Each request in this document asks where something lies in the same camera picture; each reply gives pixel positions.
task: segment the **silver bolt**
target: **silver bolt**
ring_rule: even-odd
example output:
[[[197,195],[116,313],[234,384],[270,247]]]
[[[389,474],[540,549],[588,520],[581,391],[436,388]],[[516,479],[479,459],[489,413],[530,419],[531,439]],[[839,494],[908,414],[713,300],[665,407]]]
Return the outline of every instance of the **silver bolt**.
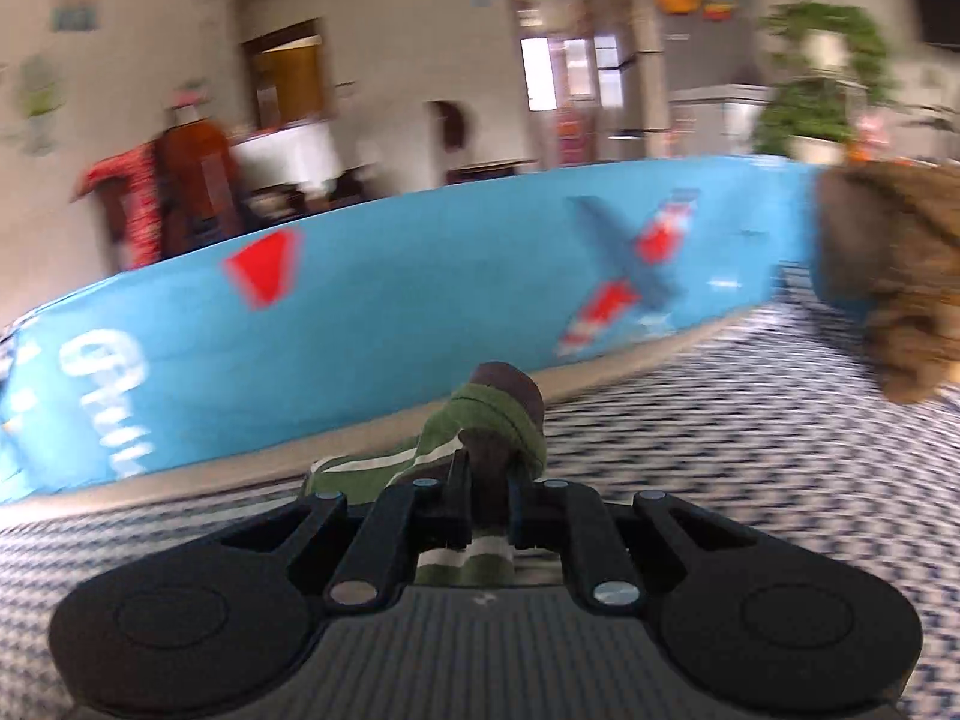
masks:
[[[628,581],[604,581],[594,587],[593,597],[605,607],[628,607],[640,600],[640,588]]]
[[[376,587],[368,581],[341,581],[330,589],[330,598],[345,607],[368,604],[376,595]]]

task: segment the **patterned carpet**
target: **patterned carpet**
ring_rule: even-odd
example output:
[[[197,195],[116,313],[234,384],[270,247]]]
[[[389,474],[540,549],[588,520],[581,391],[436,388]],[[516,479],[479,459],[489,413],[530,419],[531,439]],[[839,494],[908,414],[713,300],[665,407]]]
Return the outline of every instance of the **patterned carpet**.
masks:
[[[884,401],[801,274],[782,300],[651,373],[555,405],[551,476],[662,488],[895,584],[925,628],[901,708],[960,720],[960,398]],[[69,706],[46,650],[71,586],[290,498],[299,480],[0,532],[0,720]]]

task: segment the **blue fabric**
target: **blue fabric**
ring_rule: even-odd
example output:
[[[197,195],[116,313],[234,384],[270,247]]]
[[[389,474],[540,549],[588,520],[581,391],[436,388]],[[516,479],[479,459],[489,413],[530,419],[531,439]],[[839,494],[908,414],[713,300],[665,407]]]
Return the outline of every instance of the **blue fabric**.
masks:
[[[680,331],[770,298],[808,263],[815,170],[760,157],[631,162],[464,184],[294,221],[294,287],[253,310],[224,260],[272,231],[121,274],[39,310],[0,396],[0,499],[174,469],[443,397],[488,360],[541,370],[616,277],[578,224],[589,196],[631,236],[677,193],[658,266]],[[640,305],[580,358],[648,332]]]

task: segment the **green striped fabric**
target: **green striped fabric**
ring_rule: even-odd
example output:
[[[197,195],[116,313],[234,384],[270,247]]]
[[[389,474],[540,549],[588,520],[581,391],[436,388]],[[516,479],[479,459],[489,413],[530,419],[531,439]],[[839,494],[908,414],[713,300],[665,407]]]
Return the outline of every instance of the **green striped fabric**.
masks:
[[[532,478],[544,475],[546,441],[526,410],[500,389],[467,384],[426,421],[421,435],[384,452],[316,461],[302,494],[344,493],[352,504],[370,503],[387,485],[448,464],[462,446],[460,432],[470,428],[498,433],[520,450]],[[512,584],[513,557],[504,533],[476,532],[466,550],[435,549],[420,555],[416,582],[440,586]]]

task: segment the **beige trim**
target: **beige trim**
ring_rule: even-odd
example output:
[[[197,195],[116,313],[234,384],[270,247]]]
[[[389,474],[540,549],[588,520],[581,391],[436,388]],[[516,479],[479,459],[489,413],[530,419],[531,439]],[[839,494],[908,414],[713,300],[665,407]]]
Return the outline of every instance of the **beige trim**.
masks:
[[[610,384],[637,372],[661,365],[679,352],[737,322],[746,312],[704,324],[669,338],[658,338],[596,360],[549,368],[534,374],[547,402],[563,400],[596,386]],[[260,452],[212,460],[183,469],[133,476],[102,487],[76,493],[43,495],[0,507],[0,528],[56,517],[107,512],[171,498],[217,493],[219,490],[256,485],[306,473],[318,457],[342,457],[396,446],[416,435],[443,401],[393,413]]]

